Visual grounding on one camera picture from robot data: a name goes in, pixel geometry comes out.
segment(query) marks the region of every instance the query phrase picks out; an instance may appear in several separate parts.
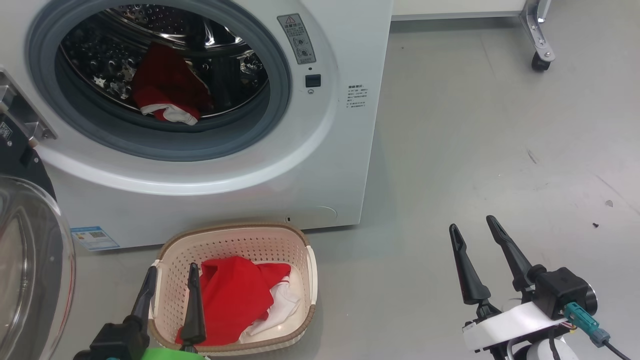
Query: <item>caster wheel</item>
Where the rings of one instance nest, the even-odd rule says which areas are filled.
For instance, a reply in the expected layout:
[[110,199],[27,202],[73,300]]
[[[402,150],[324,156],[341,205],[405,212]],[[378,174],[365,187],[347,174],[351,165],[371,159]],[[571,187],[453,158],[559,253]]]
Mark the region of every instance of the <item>caster wheel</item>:
[[531,68],[535,71],[546,71],[549,69],[551,63],[549,61],[542,60],[538,53],[533,54],[533,60],[531,60]]

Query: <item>basket handle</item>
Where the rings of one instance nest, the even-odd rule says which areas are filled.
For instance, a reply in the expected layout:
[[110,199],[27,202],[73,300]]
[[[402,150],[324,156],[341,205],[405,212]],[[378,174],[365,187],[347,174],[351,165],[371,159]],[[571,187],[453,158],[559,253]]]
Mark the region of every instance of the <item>basket handle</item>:
[[316,253],[307,245],[307,264],[309,269],[309,282],[311,283],[311,304],[315,305],[318,298],[318,268],[316,264]]
[[156,276],[156,291],[154,292],[154,296],[152,298],[151,306],[149,306],[149,319],[155,320],[160,315],[160,291],[162,284],[162,274],[164,270],[164,264],[160,262],[160,260],[155,260],[151,266],[155,266],[157,268],[157,276]]

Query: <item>teal connector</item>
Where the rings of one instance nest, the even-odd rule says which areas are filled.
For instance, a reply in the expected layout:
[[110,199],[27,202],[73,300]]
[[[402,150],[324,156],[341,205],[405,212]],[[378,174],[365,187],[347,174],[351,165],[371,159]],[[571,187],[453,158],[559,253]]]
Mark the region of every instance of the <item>teal connector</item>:
[[600,328],[600,323],[575,302],[571,302],[564,307],[564,317],[584,331],[597,347],[603,347],[605,341],[611,338],[608,332]]

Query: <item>red and white cloth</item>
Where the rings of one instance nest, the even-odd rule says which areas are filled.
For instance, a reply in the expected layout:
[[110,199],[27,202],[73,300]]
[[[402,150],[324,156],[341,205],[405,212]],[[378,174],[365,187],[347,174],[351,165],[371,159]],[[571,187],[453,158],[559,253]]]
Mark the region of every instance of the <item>red and white cloth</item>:
[[200,111],[212,107],[207,86],[195,76],[174,49],[151,43],[136,70],[131,93],[143,115],[195,125]]
[[273,296],[273,305],[269,308],[267,320],[256,320],[249,326],[246,333],[250,336],[284,323],[300,305],[300,297],[291,290],[288,276],[271,288],[271,296]]
[[[279,325],[300,303],[289,289],[289,264],[256,265],[233,256],[207,260],[201,269],[207,339],[200,346],[228,345],[238,341],[248,328],[257,334]],[[182,343],[180,331],[175,342]]]

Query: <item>washing machine door opening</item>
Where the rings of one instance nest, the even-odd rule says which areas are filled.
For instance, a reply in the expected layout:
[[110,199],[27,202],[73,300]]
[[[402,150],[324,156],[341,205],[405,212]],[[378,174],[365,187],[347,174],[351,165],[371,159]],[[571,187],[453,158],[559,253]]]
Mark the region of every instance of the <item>washing machine door opening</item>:
[[[85,4],[49,4],[33,24],[27,50],[43,98],[93,141],[153,160],[211,160],[251,146],[284,115],[291,95],[287,60],[271,33],[238,5]],[[155,43],[172,48],[206,86],[197,123],[140,111],[132,92],[141,77],[134,76]]]

